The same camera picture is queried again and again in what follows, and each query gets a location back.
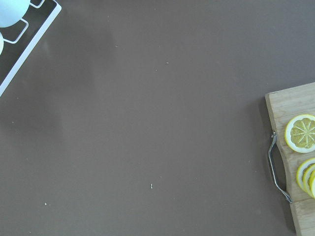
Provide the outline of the wooden cutting board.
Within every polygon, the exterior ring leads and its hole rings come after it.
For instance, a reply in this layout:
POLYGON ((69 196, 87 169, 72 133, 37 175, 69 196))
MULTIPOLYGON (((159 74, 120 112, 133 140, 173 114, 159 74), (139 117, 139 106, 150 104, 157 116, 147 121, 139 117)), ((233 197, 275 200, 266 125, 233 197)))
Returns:
POLYGON ((293 222, 298 236, 315 234, 315 199, 304 192, 297 184, 298 167, 315 156, 314 152, 298 153, 285 142, 284 130, 287 123, 297 115, 315 113, 315 84, 288 88, 265 95, 266 105, 273 129, 272 143, 268 158, 273 159, 272 148, 277 147, 284 165, 286 188, 284 197, 288 199, 293 222))

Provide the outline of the single lemon slice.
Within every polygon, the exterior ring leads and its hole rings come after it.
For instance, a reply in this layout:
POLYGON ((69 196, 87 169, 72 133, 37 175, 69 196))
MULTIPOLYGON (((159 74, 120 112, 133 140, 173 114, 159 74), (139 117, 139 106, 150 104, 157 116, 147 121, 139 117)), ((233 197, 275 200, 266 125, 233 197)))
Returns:
POLYGON ((292 118, 285 127, 286 144, 295 152, 309 153, 315 150, 315 117, 302 114, 292 118))

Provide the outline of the stacked lemon slices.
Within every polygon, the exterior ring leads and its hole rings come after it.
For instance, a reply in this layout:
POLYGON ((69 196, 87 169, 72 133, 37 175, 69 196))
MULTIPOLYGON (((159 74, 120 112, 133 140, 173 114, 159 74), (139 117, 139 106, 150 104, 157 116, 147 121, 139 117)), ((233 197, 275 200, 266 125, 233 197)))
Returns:
POLYGON ((309 182, 314 170, 315 159, 311 158, 301 163, 296 172, 296 182, 298 186, 312 198, 314 198, 314 195, 311 192, 309 182))

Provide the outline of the light blue cup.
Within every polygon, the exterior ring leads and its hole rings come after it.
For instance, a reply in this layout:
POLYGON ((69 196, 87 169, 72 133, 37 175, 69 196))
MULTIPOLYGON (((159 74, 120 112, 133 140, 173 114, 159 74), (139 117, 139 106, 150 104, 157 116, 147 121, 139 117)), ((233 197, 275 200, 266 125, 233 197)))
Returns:
POLYGON ((22 19, 30 2, 30 0, 0 0, 0 27, 10 27, 22 19))

